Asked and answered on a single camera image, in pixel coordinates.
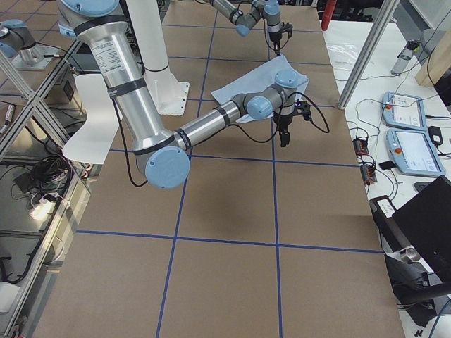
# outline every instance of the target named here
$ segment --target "white desk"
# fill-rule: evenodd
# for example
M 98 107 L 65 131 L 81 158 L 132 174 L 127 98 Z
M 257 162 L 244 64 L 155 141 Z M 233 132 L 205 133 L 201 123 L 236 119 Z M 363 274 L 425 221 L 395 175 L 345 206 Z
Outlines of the white desk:
M 342 45 L 349 44 L 357 47 L 357 52 L 360 52 L 364 41 L 366 39 L 369 30 L 371 29 L 371 23 L 350 23 L 343 21 L 332 21 L 329 28 L 324 32 L 324 38 L 328 46 L 331 44 Z M 405 46 L 406 41 L 402 36 L 400 30 L 396 24 L 391 23 L 387 26 L 384 35 L 382 36 L 366 70 L 362 76 L 362 79 L 370 76 L 381 76 L 390 75 L 390 70 L 393 67 L 397 55 Z M 337 55 L 334 55 L 329 51 L 329 56 L 334 65 L 334 61 L 338 60 Z M 406 70 L 409 70 L 417 63 L 417 60 L 413 58 L 410 64 L 407 66 Z M 345 80 L 349 77 L 350 71 L 343 70 L 343 66 L 334 66 L 334 76 L 337 80 L 338 90 L 341 93 L 345 86 Z M 398 86 L 402 83 L 401 87 L 397 90 L 399 93 L 411 94 L 420 96 L 422 98 L 428 98 L 437 94 L 437 92 L 432 87 L 420 87 L 414 76 L 418 73 L 421 66 L 416 65 L 412 71 L 403 74 L 399 77 L 381 77 L 381 78 L 371 78 L 367 80 L 361 80 L 357 86 L 350 102 L 345 109 L 346 118 L 348 121 L 356 123 L 359 127 L 364 128 L 369 132 L 370 135 L 377 134 L 377 129 L 366 125 L 357 119 L 356 105 L 365 99 L 374 99 L 376 101 L 381 101 L 384 93 L 388 91 L 394 92 Z M 369 122 L 374 125 L 379 125 L 381 121 L 381 104 L 376 101 L 364 101 L 359 104 L 359 117 L 361 120 Z M 431 99 L 423 101 L 424 108 L 426 110 L 426 115 L 434 116 L 450 116 L 450 113 L 446 109 L 445 105 L 441 101 L 439 96 L 435 96 Z M 349 127 L 355 127 L 354 123 L 350 123 Z M 440 146 L 440 150 L 444 153 L 451 152 L 451 120 L 431 120 L 427 119 L 428 126 L 435 125 L 442 129 L 443 134 L 443 145 Z M 380 125 L 381 133 L 379 134 L 379 140 L 377 142 L 377 137 L 371 137 L 369 139 L 369 151 L 370 154 L 376 158 L 376 162 L 388 161 L 388 148 L 385 140 L 386 132 L 389 129 L 384 122 Z M 355 136 L 355 130 L 351 131 L 352 138 Z M 364 136 L 364 133 L 359 130 L 359 136 Z M 445 167 L 448 178 L 451 177 L 451 159 L 447 160 L 441 157 L 443 166 Z M 410 200 L 415 194 L 414 183 L 420 181 L 433 181 L 433 178 L 429 177 L 418 177 L 418 176 L 407 176 L 402 175 L 398 169 L 393 170 L 398 181 L 398 193 L 393 199 L 394 205 L 399 208 L 404 205 L 408 200 Z M 376 173 L 378 183 L 372 184 L 368 199 L 372 199 L 377 196 L 384 194 L 389 195 L 392 189 L 391 183 L 386 177 L 380 173 Z M 400 311 L 400 317 L 402 319 L 404 333 L 406 337 L 413 337 L 413 334 L 421 329 L 417 327 L 413 320 L 409 317 L 407 312 Z M 423 332 L 423 337 L 427 337 L 431 328 L 433 321 L 430 321 L 427 328 Z M 433 338 L 448 338 L 449 332 L 451 332 L 451 316 L 445 316 L 440 319 L 439 325 L 435 329 Z

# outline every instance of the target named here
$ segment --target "light blue cap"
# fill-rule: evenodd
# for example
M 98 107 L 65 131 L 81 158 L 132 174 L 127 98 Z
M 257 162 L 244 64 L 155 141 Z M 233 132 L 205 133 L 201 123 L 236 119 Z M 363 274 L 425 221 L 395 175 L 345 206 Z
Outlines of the light blue cap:
M 251 30 L 247 26 L 237 25 L 237 32 L 242 37 L 246 37 L 249 34 L 250 31 Z
M 273 112 L 273 105 L 266 97 L 256 96 L 247 102 L 246 110 L 254 120 L 263 120 Z
M 281 70 L 276 74 L 276 83 L 284 88 L 297 88 L 301 77 L 291 68 Z
M 61 0 L 70 10 L 84 16 L 97 18 L 116 9 L 119 0 Z
M 12 58 L 17 54 L 17 51 L 8 44 L 2 44 L 0 42 L 0 51 L 2 51 L 7 58 Z
M 1 23 L 6 28 L 25 28 L 27 25 L 19 19 L 6 20 Z
M 279 3 L 277 0 L 268 0 L 265 5 L 265 13 L 269 15 L 277 15 L 280 13 Z
M 75 32 L 73 31 L 72 28 L 62 25 L 60 23 L 58 23 L 58 26 L 59 26 L 59 32 L 61 35 L 64 35 L 65 37 L 74 38 L 74 39 L 77 37 L 77 35 L 75 34 Z
M 155 187 L 172 189 L 182 184 L 190 172 L 188 155 L 176 146 L 165 146 L 150 156 L 146 178 Z

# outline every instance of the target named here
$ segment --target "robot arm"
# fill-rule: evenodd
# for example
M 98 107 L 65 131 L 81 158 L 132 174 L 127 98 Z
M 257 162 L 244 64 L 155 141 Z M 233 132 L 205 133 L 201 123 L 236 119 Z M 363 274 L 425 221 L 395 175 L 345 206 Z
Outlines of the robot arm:
M 132 151 L 137 167 L 153 185 L 168 189 L 186 179 L 190 162 L 183 150 L 210 138 L 249 113 L 262 119 L 280 108 L 280 114 L 295 109 L 298 75 L 280 72 L 275 84 L 261 93 L 239 94 L 207 115 L 172 132 L 167 130 L 152 101 L 135 57 L 125 37 L 128 24 L 118 0 L 58 0 L 61 25 L 73 27 L 99 65 L 109 96 L 121 110 L 133 136 Z
M 0 50 L 7 58 L 20 52 L 23 62 L 28 65 L 34 65 L 44 58 L 27 25 L 16 19 L 0 23 Z
M 249 34 L 251 29 L 260 21 L 268 22 L 269 39 L 273 42 L 274 52 L 280 55 L 280 41 L 284 32 L 288 37 L 292 35 L 293 26 L 280 21 L 280 9 L 277 0 L 253 0 L 248 14 L 232 5 L 228 0 L 210 0 L 210 4 L 229 21 L 237 26 L 237 32 L 242 37 Z

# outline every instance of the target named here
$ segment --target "red object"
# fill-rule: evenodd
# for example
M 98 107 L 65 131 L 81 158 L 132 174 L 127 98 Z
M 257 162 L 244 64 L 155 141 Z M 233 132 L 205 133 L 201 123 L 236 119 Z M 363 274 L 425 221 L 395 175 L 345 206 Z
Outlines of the red object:
M 327 0 L 326 9 L 324 10 L 323 14 L 323 20 L 321 21 L 322 30 L 327 30 L 327 28 L 329 27 L 329 22 L 332 19 L 336 4 L 337 0 Z

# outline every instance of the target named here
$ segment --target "computer monitor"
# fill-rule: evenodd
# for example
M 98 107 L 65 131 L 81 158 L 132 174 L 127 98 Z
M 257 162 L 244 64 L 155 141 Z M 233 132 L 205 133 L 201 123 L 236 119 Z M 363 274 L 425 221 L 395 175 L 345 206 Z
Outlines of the computer monitor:
M 438 177 L 393 218 L 442 282 L 451 282 L 451 182 Z

